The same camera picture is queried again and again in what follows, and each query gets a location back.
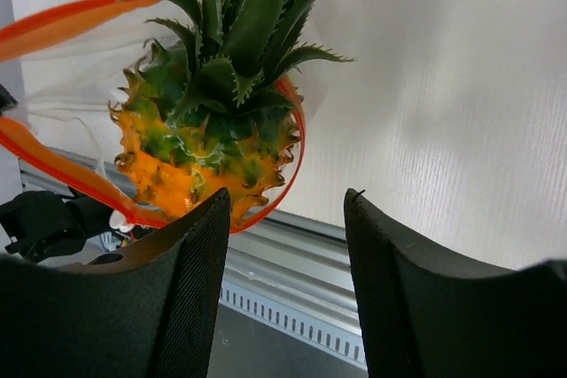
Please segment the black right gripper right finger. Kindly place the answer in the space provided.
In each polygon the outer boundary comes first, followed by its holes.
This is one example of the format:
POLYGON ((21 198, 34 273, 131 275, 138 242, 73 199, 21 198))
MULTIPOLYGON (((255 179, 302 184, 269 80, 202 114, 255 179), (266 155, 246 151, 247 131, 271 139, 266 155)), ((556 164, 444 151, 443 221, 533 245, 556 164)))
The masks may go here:
POLYGON ((564 260, 511 270, 467 257, 355 189, 344 218, 369 376, 565 376, 564 260))

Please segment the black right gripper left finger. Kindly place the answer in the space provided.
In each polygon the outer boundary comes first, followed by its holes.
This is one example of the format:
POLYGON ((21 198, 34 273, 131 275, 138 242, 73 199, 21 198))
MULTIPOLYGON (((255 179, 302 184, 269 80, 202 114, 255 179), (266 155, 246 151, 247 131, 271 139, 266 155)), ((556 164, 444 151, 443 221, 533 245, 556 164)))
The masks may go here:
POLYGON ((206 376, 229 228, 219 189, 88 264, 2 256, 2 376, 206 376))

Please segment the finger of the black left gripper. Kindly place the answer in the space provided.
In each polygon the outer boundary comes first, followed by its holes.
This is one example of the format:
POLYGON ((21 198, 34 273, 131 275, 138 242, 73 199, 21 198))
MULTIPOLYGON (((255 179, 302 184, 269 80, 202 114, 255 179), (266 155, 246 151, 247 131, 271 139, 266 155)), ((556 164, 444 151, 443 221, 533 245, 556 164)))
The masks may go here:
POLYGON ((17 106, 18 101, 3 85, 0 85, 0 111, 9 111, 17 106))

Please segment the clear zip bag orange zipper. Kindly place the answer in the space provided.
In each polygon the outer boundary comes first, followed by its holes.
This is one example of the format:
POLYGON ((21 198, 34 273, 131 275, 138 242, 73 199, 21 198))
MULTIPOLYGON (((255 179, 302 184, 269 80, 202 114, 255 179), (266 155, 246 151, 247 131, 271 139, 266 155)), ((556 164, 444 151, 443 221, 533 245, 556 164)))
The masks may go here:
MULTIPOLYGON (((119 212, 125 224, 161 228, 166 219, 151 204, 136 200, 136 188, 115 166, 121 131, 109 109, 122 104, 124 70, 146 56, 151 41, 165 45, 175 35, 158 19, 189 24, 177 6, 163 0, 80 0, 18 20, 1 31, 1 59, 18 60, 25 74, 13 116, 1 121, 1 143, 36 166, 119 212)), ((303 98, 291 81, 283 91, 299 105, 300 143, 283 168, 286 183, 268 192, 269 205, 251 211, 245 230, 266 218, 289 192, 305 152, 303 98)))

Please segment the toy pineapple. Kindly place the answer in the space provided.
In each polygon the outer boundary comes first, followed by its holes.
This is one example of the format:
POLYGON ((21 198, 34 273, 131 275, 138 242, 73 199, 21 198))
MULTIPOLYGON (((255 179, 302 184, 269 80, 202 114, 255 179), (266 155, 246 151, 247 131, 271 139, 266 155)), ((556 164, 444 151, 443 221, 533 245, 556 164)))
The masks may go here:
POLYGON ((136 200, 168 220, 218 189, 233 228, 269 205, 300 143, 299 105, 284 93, 288 72, 343 57, 299 37, 317 0, 163 0, 189 24, 160 18, 175 35, 124 70, 126 101, 110 107, 121 131, 116 168, 136 200))

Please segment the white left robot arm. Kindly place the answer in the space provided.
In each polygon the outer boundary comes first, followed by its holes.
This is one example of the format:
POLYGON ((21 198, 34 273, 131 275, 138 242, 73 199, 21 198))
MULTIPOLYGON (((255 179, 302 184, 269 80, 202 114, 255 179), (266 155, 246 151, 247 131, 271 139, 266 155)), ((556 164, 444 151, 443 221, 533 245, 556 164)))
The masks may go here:
POLYGON ((7 253, 32 263, 70 256, 83 250, 95 236, 110 232, 113 210, 70 189, 71 196, 32 190, 1 205, 1 229, 10 238, 7 253))

